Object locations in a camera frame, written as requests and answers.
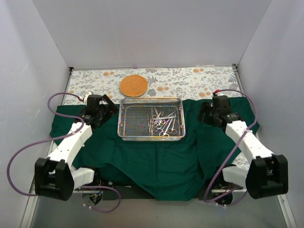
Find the round woven bamboo tray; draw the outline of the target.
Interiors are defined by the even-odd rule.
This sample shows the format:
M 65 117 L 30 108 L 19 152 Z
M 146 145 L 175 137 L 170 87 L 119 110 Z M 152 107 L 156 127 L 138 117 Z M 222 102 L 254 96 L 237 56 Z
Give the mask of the round woven bamboo tray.
M 119 88 L 125 96 L 138 97 L 147 91 L 148 81 L 141 75 L 129 75 L 120 82 Z

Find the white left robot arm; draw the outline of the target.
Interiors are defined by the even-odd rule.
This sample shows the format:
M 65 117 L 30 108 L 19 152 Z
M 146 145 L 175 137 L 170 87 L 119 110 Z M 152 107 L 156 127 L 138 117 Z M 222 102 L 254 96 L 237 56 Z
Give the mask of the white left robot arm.
M 35 162 L 35 193 L 58 200 L 68 200 L 75 189 L 87 186 L 100 187 L 101 178 L 93 167 L 75 168 L 73 161 L 94 131 L 105 124 L 119 109 L 107 95 L 88 92 L 81 101 L 85 104 L 67 135 L 60 136 L 61 143 L 46 158 Z

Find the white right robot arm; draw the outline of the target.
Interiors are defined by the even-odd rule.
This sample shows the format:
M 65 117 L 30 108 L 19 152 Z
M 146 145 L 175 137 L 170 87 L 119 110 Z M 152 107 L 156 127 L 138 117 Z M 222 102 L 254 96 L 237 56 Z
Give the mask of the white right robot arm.
M 221 189 L 232 183 L 245 188 L 254 199 L 282 195 L 288 192 L 288 161 L 266 148 L 252 133 L 245 120 L 233 113 L 226 95 L 215 95 L 212 102 L 203 102 L 197 117 L 199 122 L 218 127 L 235 142 L 249 163 L 247 171 L 228 165 L 227 157 L 211 182 Z

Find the steel surgical forceps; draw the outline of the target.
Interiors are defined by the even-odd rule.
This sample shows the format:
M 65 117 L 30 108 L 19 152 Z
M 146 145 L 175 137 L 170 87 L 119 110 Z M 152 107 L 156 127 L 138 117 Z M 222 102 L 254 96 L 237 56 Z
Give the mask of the steel surgical forceps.
M 159 133 L 159 136 L 160 137 L 169 137 L 169 128 L 171 126 L 171 124 L 175 121 L 176 119 L 176 116 L 173 115 L 173 116 L 170 116 L 168 118 L 168 120 L 166 121 L 166 123 L 163 125 L 163 127 L 161 128 L 161 131 Z

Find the steel surgical scissors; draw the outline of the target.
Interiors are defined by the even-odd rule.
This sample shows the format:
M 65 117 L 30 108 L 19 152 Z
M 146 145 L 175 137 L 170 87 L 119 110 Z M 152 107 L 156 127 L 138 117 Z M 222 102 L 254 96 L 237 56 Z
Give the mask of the steel surgical scissors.
M 174 111 L 170 114 L 165 114 L 162 111 L 159 112 L 158 109 L 156 108 L 156 106 L 153 106 L 152 110 L 151 110 L 150 119 L 148 120 L 149 135 L 150 136 L 156 136 L 157 134 L 159 135 L 163 125 L 166 123 L 168 118 L 170 116 L 173 116 L 173 115 L 176 116 L 176 119 L 171 124 L 171 126 L 169 128 L 169 135 L 170 136 L 175 135 L 176 132 L 177 132 L 176 127 L 175 127 L 175 124 L 176 124 L 176 121 L 177 121 L 177 112 Z

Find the metal mesh instrument tray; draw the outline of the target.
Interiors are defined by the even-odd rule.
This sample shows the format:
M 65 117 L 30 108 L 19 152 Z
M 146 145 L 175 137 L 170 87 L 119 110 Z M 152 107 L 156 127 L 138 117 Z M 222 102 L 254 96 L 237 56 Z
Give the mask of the metal mesh instrument tray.
M 152 107 L 165 114 L 177 112 L 176 134 L 170 137 L 149 135 L 148 120 Z M 182 100 L 178 97 L 124 98 L 120 102 L 118 136 L 125 141 L 178 141 L 186 135 Z

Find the floral patterned table mat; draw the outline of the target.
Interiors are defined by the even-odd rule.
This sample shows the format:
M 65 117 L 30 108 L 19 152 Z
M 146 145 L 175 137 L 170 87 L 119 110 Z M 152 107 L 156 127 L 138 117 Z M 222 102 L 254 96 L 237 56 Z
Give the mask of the floral patterned table mat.
M 226 89 L 235 112 L 241 114 L 247 125 L 254 121 L 249 101 L 242 98 L 240 83 L 231 66 L 141 68 L 111 70 L 73 70 L 67 92 L 84 96 L 86 92 L 107 94 L 115 103 L 124 95 L 119 90 L 121 81 L 129 75 L 141 75 L 148 81 L 147 97 L 177 96 L 183 100 L 185 121 L 197 123 L 189 118 L 189 105 L 200 108 L 204 99 L 210 99 L 216 89 Z M 217 127 L 198 124 L 200 130 L 199 161 L 205 173 L 214 174 L 221 166 L 235 143 Z

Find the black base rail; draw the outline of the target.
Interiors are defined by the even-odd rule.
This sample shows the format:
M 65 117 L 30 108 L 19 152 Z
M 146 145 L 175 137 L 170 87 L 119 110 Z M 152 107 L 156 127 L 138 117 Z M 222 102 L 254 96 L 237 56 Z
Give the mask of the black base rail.
M 140 188 L 139 186 L 123 186 L 123 185 L 109 185 L 108 187 L 110 187 L 111 189 L 116 189 L 122 196 L 122 199 L 156 199 L 153 195 L 149 194 L 147 191 L 143 190 L 142 188 Z M 200 189 L 197 194 L 192 198 L 192 199 L 199 199 L 199 200 L 203 200 L 203 196 L 205 193 L 205 189 L 206 187 L 203 187 L 202 189 Z M 75 192 L 83 192 L 84 194 L 89 194 L 89 195 L 94 195 L 94 194 L 99 194 L 100 191 L 103 191 L 104 193 L 104 199 L 105 200 L 113 200 L 116 196 L 115 192 L 112 192 L 111 190 L 110 193 L 113 193 L 113 196 L 105 195 L 105 191 L 107 191 L 108 189 L 84 189 L 84 188 L 80 188 L 80 189 L 76 189 Z M 223 188 L 223 189 L 215 189 L 215 195 L 221 195 L 223 193 L 228 192 L 227 187 Z

